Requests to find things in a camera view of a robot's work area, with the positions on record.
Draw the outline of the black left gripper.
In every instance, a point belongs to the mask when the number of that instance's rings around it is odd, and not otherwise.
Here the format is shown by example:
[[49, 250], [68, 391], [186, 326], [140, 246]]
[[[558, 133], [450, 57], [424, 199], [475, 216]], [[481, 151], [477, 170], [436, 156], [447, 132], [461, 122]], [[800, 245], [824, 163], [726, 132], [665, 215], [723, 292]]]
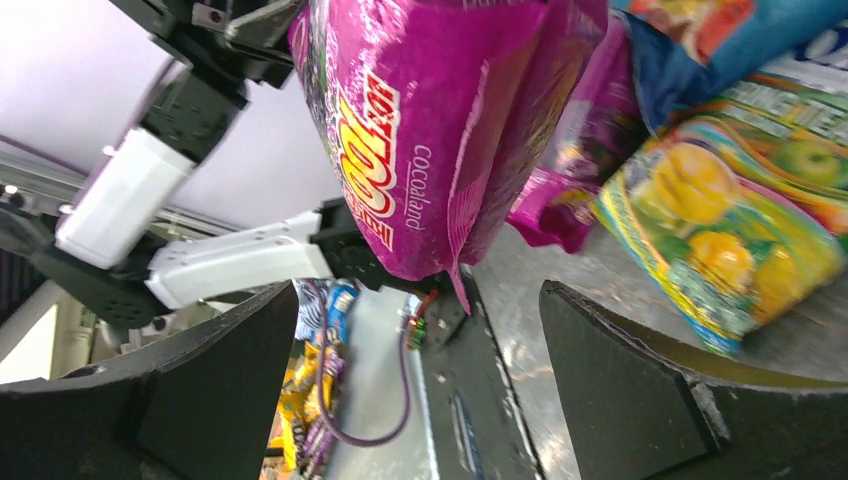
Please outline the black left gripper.
[[308, 3], [111, 0], [165, 52], [229, 81], [281, 87], [293, 69], [287, 34]]

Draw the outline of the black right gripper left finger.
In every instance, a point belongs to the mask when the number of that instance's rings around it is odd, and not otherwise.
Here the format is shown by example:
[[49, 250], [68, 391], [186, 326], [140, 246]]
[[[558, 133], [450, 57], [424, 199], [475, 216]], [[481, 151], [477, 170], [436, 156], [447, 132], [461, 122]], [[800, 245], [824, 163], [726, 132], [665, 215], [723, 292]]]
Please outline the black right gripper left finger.
[[298, 299], [274, 286], [56, 380], [1, 388], [5, 479], [255, 479]]

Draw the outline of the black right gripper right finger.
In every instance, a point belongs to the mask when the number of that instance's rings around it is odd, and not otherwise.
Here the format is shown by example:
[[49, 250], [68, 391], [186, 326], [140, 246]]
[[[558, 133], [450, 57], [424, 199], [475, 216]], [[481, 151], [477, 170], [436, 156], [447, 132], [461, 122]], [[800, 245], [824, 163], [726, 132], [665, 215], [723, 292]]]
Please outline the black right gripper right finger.
[[585, 479], [843, 479], [847, 386], [740, 363], [546, 281], [539, 311]]

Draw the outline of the purple grape candy bag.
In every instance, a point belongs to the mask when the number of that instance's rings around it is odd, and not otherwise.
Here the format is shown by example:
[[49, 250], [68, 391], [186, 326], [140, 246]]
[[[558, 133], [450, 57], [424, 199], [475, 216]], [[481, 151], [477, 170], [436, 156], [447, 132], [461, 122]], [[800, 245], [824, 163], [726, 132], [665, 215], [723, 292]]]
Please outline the purple grape candy bag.
[[289, 42], [344, 197], [386, 270], [478, 263], [608, 24], [603, 1], [312, 1]]
[[595, 221], [589, 204], [647, 136], [633, 85], [630, 29], [613, 10], [605, 38], [506, 222], [531, 247], [579, 251]]

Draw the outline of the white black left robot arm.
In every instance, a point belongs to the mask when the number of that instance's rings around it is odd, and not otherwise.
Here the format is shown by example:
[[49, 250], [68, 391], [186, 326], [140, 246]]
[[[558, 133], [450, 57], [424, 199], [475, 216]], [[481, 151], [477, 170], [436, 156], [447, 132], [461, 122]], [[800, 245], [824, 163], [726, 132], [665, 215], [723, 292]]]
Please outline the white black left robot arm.
[[138, 328], [200, 299], [300, 277], [389, 282], [346, 203], [253, 230], [171, 207], [173, 192], [247, 106], [249, 82], [281, 86], [302, 1], [120, 1], [169, 61], [110, 163], [85, 189], [1, 162], [1, 317], [53, 281], [102, 320]]

